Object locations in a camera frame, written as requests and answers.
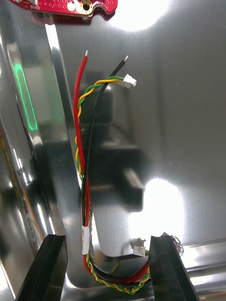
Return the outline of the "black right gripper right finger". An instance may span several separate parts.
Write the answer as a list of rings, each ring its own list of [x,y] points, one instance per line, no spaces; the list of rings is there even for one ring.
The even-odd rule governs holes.
[[[151,237],[148,263],[156,301],[199,300],[171,236]]]

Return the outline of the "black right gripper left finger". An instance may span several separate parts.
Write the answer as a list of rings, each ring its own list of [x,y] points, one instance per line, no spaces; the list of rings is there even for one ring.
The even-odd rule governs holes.
[[[16,300],[61,300],[67,264],[66,236],[47,235],[35,256]]]

